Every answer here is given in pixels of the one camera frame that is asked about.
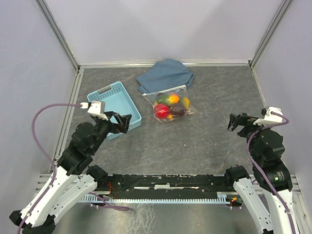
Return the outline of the clear zip top bag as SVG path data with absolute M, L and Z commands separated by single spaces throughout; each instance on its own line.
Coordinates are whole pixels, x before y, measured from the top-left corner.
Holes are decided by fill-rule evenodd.
M 144 93 L 142 96 L 152 105 L 153 116 L 159 122 L 175 121 L 196 111 L 189 99 L 186 85 Z

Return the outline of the green orange mango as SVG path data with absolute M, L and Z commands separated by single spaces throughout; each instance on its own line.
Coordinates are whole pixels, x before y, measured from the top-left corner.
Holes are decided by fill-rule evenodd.
M 178 95 L 165 95 L 160 98 L 156 98 L 156 102 L 158 104 L 165 104 L 165 105 L 172 105 L 179 102 L 179 96 Z

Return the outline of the dark red apple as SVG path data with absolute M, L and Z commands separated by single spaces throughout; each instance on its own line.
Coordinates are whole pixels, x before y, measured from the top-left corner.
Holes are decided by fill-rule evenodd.
M 181 103 L 169 106 L 170 114 L 174 117 L 183 117 L 187 114 L 187 109 Z

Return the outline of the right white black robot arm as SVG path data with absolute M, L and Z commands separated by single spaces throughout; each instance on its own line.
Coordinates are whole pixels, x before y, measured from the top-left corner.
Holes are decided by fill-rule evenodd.
M 251 177 L 243 166 L 226 170 L 224 186 L 242 198 L 259 234 L 297 234 L 299 228 L 293 211 L 291 174 L 281 157 L 285 152 L 283 136 L 273 127 L 289 123 L 279 108 L 262 109 L 262 118 L 246 113 L 230 114 L 228 131 L 238 126 L 238 136 L 247 141 L 247 155 L 253 175 L 263 191 L 266 204 L 257 195 Z

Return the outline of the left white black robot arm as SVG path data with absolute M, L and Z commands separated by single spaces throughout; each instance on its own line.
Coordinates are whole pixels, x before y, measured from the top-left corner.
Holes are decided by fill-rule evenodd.
M 103 190 L 108 173 L 97 165 L 93 156 L 109 134 L 127 133 L 131 115 L 116 112 L 91 114 L 95 121 L 76 127 L 68 147 L 63 151 L 53 172 L 35 198 L 9 218 L 23 234 L 51 234 L 61 217 L 83 196 L 93 190 Z

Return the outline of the light blue plastic basket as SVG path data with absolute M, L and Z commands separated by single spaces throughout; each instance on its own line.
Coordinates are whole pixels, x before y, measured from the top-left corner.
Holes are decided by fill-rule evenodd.
M 141 114 L 120 81 L 107 85 L 87 95 L 89 102 L 93 100 L 104 101 L 105 111 L 114 111 L 120 115 L 131 114 L 128 130 L 133 130 L 141 125 Z

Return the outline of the blue folded cloth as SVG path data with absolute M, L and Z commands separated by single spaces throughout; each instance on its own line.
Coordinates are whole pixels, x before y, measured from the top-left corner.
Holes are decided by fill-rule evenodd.
M 190 87 L 194 81 L 193 73 L 180 61 L 165 59 L 156 62 L 146 73 L 136 78 L 142 94 L 159 92 L 185 85 Z

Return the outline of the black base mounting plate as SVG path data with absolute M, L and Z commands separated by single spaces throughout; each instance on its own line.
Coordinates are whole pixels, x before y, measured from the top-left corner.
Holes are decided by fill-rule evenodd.
M 237 178 L 225 175 L 120 175 L 107 177 L 93 191 L 116 199 L 212 199 L 217 193 L 234 192 Z

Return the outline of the aluminium frame profiles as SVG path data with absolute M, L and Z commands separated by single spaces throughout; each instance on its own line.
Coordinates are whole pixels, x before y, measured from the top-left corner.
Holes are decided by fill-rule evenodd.
M 268 45 L 271 43 L 272 37 L 276 33 L 278 27 L 280 26 L 283 18 L 289 11 L 293 1 L 292 0 L 281 0 L 279 2 L 278 8 L 275 10 L 272 19 L 268 27 L 266 28 L 263 36 L 257 48 L 252 56 L 251 60 L 246 58 L 205 58 L 205 59 L 195 59 L 195 58 L 178 58 L 180 62 L 182 62 L 185 66 L 250 66 L 250 69 L 253 74 L 253 78 L 255 78 L 258 91 L 260 93 L 262 103 L 265 103 L 265 98 L 263 96 L 263 92 L 261 90 L 260 84 L 258 82 L 258 78 L 256 76 L 255 68 L 263 53 L 265 52 Z M 68 40 L 65 38 L 58 22 L 56 21 L 55 17 L 53 16 L 53 12 L 49 7 L 49 4 L 45 0 L 37 0 L 36 4 L 39 10 L 42 12 L 45 20 L 49 24 L 50 29 L 52 30 L 53 34 L 55 35 L 57 41 L 59 42 L 64 54 L 67 56 L 69 61 L 71 62 L 72 66 L 76 70 L 75 81 L 72 87 L 72 91 L 70 94 L 70 100 L 75 101 L 78 97 L 78 90 L 81 85 L 82 79 L 82 71 L 84 69 L 96 69 L 96 68 L 119 68 L 119 67 L 151 67 L 157 61 L 160 61 L 161 58 L 156 59 L 135 59 L 135 60 L 116 60 L 116 61 L 96 61 L 96 62 L 87 62 L 81 63 L 78 62 L 75 53 L 73 52 L 72 48 L 70 47 Z M 312 219 L 309 216 L 309 212 L 307 210 L 307 206 L 304 202 L 302 193 L 300 192 L 299 195 L 295 196 L 295 199 L 298 201 L 298 204 L 295 204 L 294 211 L 295 214 L 298 216 L 297 223 L 298 229 L 302 233 L 311 233 L 312 232 Z

